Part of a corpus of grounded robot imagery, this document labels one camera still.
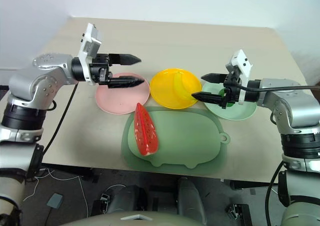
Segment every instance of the pink plate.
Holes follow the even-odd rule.
[[[143,79],[140,75],[131,72],[122,72],[113,75],[134,76]],[[108,88],[107,85],[99,85],[95,92],[95,101],[100,109],[114,115],[125,115],[136,110],[137,103],[144,105],[150,94],[148,81],[135,87]]]

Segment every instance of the toy watermelon slice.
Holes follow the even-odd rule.
[[[156,128],[148,111],[140,103],[136,104],[134,113],[134,136],[140,154],[148,156],[157,152]]]

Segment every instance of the green tray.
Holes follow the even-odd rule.
[[[224,133],[222,125],[221,125],[220,121],[218,120],[218,118],[207,110],[196,109],[196,108],[187,108],[187,109],[182,109],[182,110],[171,110],[171,109],[167,109],[164,107],[146,107],[146,109],[148,110],[148,112],[166,111],[166,112],[188,112],[188,113],[199,114],[199,115],[202,115],[202,116],[209,118],[212,121],[212,126],[217,127],[219,133]],[[122,136],[122,143],[121,143],[122,155],[123,155],[127,165],[130,168],[132,168],[133,170],[144,171],[144,172],[158,172],[158,173],[201,176],[201,175],[212,174],[214,172],[219,171],[223,167],[224,163],[226,162],[227,145],[225,143],[228,143],[228,142],[224,142],[224,143],[220,144],[220,151],[218,152],[218,155],[214,159],[212,159],[208,162],[200,163],[194,168],[188,168],[182,164],[167,164],[167,163],[162,164],[161,166],[153,166],[150,161],[147,161],[145,159],[142,159],[140,157],[135,156],[129,148],[128,135],[129,135],[129,137],[134,137],[133,130],[130,130],[130,127],[133,124],[133,120],[134,120],[134,113],[132,113],[129,116],[129,118],[126,122],[126,125],[124,127],[124,131],[123,131],[123,136]],[[154,122],[154,124],[155,124],[157,132],[161,131],[160,128],[157,128],[156,122]]]

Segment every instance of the white wall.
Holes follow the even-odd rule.
[[[320,0],[1,0],[1,4],[1,68],[24,67],[73,16],[274,28],[307,82],[320,81]]]

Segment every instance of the green plate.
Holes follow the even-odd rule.
[[[140,155],[134,136],[134,114],[125,126],[121,152],[134,170],[182,175],[207,175],[222,168],[230,137],[207,110],[146,108],[159,139],[157,153]]]
[[[223,88],[224,85],[222,83],[206,82],[202,87],[202,91],[218,95]],[[233,106],[227,107],[226,109],[213,103],[205,102],[204,105],[220,118],[233,121],[246,120],[257,110],[257,104],[255,102],[244,102],[243,105],[236,102]]]

